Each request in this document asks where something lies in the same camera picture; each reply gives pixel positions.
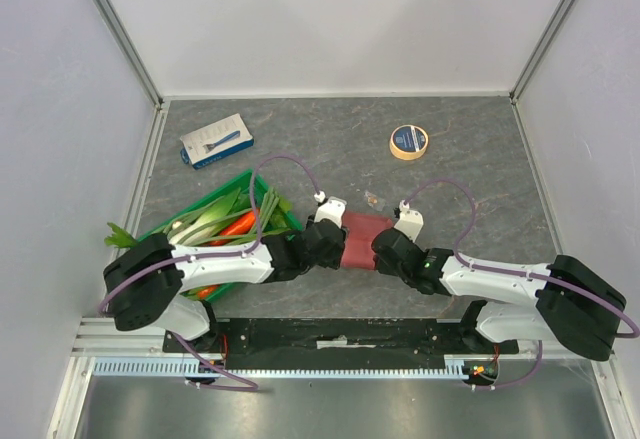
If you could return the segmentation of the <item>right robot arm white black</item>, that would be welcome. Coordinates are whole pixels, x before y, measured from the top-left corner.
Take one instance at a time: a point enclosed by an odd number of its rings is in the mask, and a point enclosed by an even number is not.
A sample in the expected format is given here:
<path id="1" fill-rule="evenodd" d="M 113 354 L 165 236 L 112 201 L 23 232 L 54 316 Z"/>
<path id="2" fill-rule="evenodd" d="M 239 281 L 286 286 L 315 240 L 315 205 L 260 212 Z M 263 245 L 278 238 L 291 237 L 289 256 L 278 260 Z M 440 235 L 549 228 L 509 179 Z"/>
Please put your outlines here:
<path id="1" fill-rule="evenodd" d="M 578 259 L 551 264 L 480 263 L 450 249 L 423 250 L 387 229 L 372 242 L 376 271 L 426 295 L 472 296 L 458 340 L 477 353 L 510 340 L 559 342 L 593 361 L 609 359 L 624 296 Z"/>

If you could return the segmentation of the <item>pink paper box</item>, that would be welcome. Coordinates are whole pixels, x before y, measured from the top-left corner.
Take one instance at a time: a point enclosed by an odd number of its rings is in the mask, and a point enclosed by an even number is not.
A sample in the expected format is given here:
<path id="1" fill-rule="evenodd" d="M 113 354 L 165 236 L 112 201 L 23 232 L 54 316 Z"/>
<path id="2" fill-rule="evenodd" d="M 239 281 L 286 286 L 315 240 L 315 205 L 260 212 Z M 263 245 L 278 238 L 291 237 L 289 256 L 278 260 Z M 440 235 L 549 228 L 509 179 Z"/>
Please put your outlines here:
<path id="1" fill-rule="evenodd" d="M 347 234 L 341 267 L 374 270 L 375 254 L 371 244 L 381 232 L 393 227 L 392 220 L 381 215 L 346 211 L 342 225 Z"/>

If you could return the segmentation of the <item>small clear plastic bag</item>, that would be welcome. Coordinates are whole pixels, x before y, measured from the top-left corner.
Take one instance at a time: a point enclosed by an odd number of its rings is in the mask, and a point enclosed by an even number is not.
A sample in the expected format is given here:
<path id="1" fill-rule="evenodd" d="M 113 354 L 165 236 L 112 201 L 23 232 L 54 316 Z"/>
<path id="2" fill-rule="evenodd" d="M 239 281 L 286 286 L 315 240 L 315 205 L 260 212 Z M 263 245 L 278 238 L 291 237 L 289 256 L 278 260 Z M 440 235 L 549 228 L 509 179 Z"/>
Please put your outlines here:
<path id="1" fill-rule="evenodd" d="M 364 192 L 364 198 L 367 204 L 376 211 L 381 211 L 384 209 L 386 201 L 380 198 L 378 195 L 366 190 Z"/>

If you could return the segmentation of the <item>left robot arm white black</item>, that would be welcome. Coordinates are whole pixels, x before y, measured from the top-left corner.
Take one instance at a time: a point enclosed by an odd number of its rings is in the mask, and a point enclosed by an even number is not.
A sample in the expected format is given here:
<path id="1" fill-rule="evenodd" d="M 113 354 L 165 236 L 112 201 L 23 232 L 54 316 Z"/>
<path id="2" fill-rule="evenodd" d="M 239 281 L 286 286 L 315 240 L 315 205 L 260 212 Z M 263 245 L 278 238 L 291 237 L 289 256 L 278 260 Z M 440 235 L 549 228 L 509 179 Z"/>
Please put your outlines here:
<path id="1" fill-rule="evenodd" d="M 166 236 L 152 234 L 105 268 L 107 297 L 101 308 L 121 332 L 160 327 L 208 352 L 218 344 L 220 330 L 211 308 L 184 297 L 185 292 L 287 282 L 314 267 L 337 269 L 345 242 L 346 232 L 329 219 L 235 246 L 172 245 Z"/>

